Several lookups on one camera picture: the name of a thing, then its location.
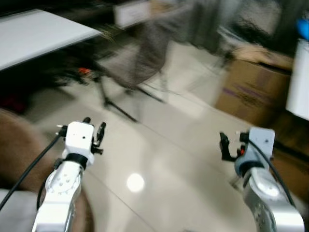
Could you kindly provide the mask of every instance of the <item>black wire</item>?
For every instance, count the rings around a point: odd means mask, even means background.
[[[277,180],[278,180],[279,183],[281,184],[281,186],[282,186],[282,188],[283,188],[283,190],[284,190],[284,192],[285,192],[285,194],[286,194],[286,196],[287,196],[287,198],[288,198],[290,204],[291,204],[292,206],[295,207],[295,203],[294,203],[294,201],[293,201],[293,199],[292,199],[292,197],[291,197],[291,195],[290,195],[290,192],[289,192],[287,186],[285,185],[283,179],[281,178],[279,172],[278,172],[277,169],[275,168],[275,166],[272,164],[272,162],[270,162],[270,160],[269,160],[269,159],[267,158],[267,156],[263,153],[263,151],[262,151],[254,142],[252,142],[250,139],[249,139],[249,143],[250,143],[252,146],[254,146],[254,148],[261,154],[261,156],[262,156],[262,157],[265,159],[265,161],[269,164],[271,170],[274,172],[274,174],[275,174]]]
[[[39,207],[40,207],[40,200],[41,200],[41,195],[42,195],[42,192],[43,192],[43,189],[45,187],[45,183],[46,183],[46,180],[47,178],[43,181],[41,187],[40,187],[40,190],[39,190],[39,193],[38,193],[38,198],[37,198],[37,211],[39,210]]]
[[[41,154],[38,155],[38,157],[32,162],[31,165],[27,167],[27,169],[24,171],[24,173],[20,176],[19,180],[16,182],[16,184],[11,188],[11,190],[6,194],[2,202],[0,203],[0,211],[8,201],[8,199],[11,197],[11,195],[17,190],[20,183],[26,178],[26,176],[29,174],[29,172],[33,169],[33,167],[40,161],[40,159],[48,152],[50,148],[52,148],[53,145],[58,141],[58,139],[61,137],[60,134],[58,134],[53,141],[42,151]]]

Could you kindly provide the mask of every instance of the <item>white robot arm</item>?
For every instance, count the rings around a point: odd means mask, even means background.
[[[293,206],[288,190],[285,188],[285,192],[269,172],[275,132],[254,127],[241,133],[240,141],[244,145],[237,157],[230,156],[227,136],[221,132],[220,137],[222,160],[235,162],[237,175],[243,177],[243,198],[254,216],[257,231],[304,232],[303,219]]]
[[[94,153],[104,136],[105,123],[94,142],[94,126],[90,119],[72,122],[65,129],[63,160],[47,178],[46,195],[38,210],[32,232],[70,232],[74,217],[74,202],[81,192],[81,181],[86,167],[94,163]]]

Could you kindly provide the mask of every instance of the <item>white tile floor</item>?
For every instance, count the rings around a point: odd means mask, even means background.
[[[85,116],[96,126],[107,122],[104,154],[96,156],[83,179],[98,232],[255,231],[241,194],[228,182],[233,164],[221,161],[219,132],[233,139],[235,131],[250,125],[212,108],[223,81],[210,72],[218,58],[176,43],[169,55],[169,102],[141,96],[141,123],[102,108],[93,85],[40,92],[27,118],[50,138],[56,124]],[[106,84],[130,111],[132,103],[121,88],[110,80]]]

